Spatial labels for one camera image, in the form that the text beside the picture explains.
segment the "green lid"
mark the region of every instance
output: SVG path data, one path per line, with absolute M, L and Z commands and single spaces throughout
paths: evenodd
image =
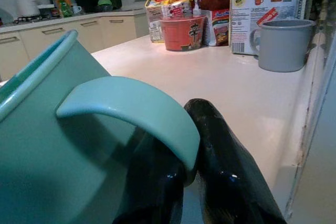
M 98 5 L 112 5 L 110 0 L 98 0 Z

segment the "mug handle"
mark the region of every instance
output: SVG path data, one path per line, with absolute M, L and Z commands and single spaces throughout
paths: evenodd
M 126 77 L 108 76 L 76 86 L 56 117 L 102 114 L 141 127 L 163 142 L 186 170 L 194 168 L 200 135 L 189 114 L 163 91 Z
M 259 56 L 259 55 L 260 55 L 260 51 L 257 49 L 257 45 L 256 45 L 255 42 L 254 42 L 254 34 L 256 33 L 256 31 L 261 31 L 261 29 L 260 29 L 260 28 L 254 29 L 254 30 L 252 31 L 252 33 L 250 34 L 250 46 L 251 46 L 252 51 L 253 51 L 257 56 Z

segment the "drawer handle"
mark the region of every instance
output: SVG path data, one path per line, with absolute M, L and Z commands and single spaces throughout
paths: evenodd
M 110 20 L 110 23 L 124 23 L 123 19 Z
M 91 22 L 80 24 L 80 25 L 83 26 L 83 27 L 87 27 L 87 26 L 93 26 L 93 25 L 96 25 L 96 24 L 98 24 L 97 21 L 91 21 Z
M 60 27 L 60 28 L 45 30 L 45 31 L 42 31 L 42 33 L 44 33 L 45 35 L 49 35 L 49 34 L 60 33 L 62 31 L 65 31 L 65 30 L 62 27 Z
M 13 36 L 13 37 L 9 37 L 9 38 L 0 39 L 0 44 L 11 43 L 11 42 L 15 42 L 15 41 L 19 41 L 19 38 L 16 37 L 16 36 Z

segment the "gray mug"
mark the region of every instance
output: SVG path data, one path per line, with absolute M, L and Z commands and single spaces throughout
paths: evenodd
M 281 19 L 265 22 L 250 34 L 250 45 L 259 56 L 261 68 L 273 72 L 300 70 L 306 62 L 306 53 L 315 22 L 311 20 Z M 255 43 L 256 31 L 261 31 L 260 51 Z

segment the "white countertop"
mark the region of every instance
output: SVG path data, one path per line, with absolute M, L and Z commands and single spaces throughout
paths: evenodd
M 4 26 L 4 27 L 0 27 L 0 34 L 7 33 L 10 31 L 20 31 L 20 30 L 32 29 L 32 28 L 41 27 L 41 26 L 62 24 L 66 22 L 72 22 L 72 21 L 88 19 L 88 18 L 113 17 L 113 16 L 135 16 L 139 14 L 144 14 L 145 12 L 146 10 L 144 8 L 138 8 L 138 9 L 133 9 L 133 10 L 114 10 L 112 12 L 84 14 L 84 15 L 72 16 L 68 18 L 57 18 L 57 19 L 39 21 L 39 22 L 34 22 L 34 23 L 22 24 L 22 25 Z
M 300 87 L 309 88 L 312 63 L 297 72 L 276 73 L 260 69 L 254 56 L 232 54 L 229 47 L 172 52 L 151 43 L 149 36 L 92 55 L 111 75 L 147 82 L 181 105 L 192 98 L 210 100 L 251 152 L 271 189 L 286 163 L 283 152 L 290 165 L 296 164 L 303 125 L 292 125 L 306 116 L 309 90 Z M 300 107 L 297 119 L 293 112 Z

